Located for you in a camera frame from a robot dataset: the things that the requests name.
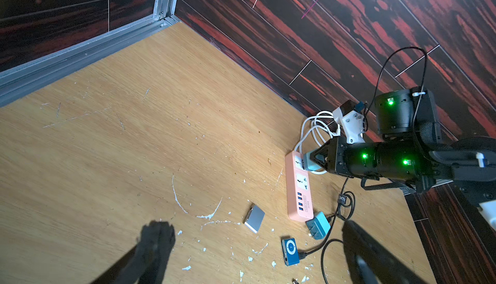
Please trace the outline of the blue mp3 player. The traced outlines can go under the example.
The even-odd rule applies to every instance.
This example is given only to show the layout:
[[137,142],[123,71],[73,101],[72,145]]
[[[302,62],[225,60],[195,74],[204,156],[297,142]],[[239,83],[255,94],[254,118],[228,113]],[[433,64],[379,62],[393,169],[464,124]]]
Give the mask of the blue mp3 player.
[[282,253],[286,266],[297,265],[300,263],[300,254],[294,238],[286,238],[282,240]]

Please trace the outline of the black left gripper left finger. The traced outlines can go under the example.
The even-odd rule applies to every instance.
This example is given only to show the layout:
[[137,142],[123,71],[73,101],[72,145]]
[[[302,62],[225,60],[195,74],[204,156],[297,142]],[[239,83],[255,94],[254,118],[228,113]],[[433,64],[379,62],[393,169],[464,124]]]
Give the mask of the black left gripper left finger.
[[176,234],[168,222],[151,221],[128,253],[96,278],[94,283],[162,283]]

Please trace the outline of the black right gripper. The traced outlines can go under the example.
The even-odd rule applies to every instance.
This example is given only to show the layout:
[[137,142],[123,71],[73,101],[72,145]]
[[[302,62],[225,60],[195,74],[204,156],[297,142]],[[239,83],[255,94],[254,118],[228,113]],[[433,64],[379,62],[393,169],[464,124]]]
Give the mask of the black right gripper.
[[414,87],[381,94],[375,109],[382,142],[348,144],[345,135],[331,138],[312,151],[311,159],[331,174],[359,178],[367,191],[432,188],[442,169],[430,156],[431,149],[441,145],[431,92]]

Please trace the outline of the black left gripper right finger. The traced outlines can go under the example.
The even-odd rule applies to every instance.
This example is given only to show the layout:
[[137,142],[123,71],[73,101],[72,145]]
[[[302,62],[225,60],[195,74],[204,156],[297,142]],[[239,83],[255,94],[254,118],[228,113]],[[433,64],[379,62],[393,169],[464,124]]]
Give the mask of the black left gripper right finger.
[[353,283],[424,283],[354,221],[342,227],[344,254]]

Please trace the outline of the teal charger with cable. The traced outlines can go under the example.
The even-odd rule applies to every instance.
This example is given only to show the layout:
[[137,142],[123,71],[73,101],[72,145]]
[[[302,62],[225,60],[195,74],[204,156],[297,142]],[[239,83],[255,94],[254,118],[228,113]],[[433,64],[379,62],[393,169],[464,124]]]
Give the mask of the teal charger with cable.
[[303,168],[309,172],[322,171],[322,167],[311,159],[311,152],[307,152],[303,155]]

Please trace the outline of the grey small mp3 player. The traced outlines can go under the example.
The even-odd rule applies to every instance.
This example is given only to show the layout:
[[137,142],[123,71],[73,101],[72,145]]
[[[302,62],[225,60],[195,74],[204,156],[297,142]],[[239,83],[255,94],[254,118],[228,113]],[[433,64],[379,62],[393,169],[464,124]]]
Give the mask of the grey small mp3 player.
[[261,228],[264,217],[265,212],[260,207],[253,204],[245,217],[244,225],[257,234]]

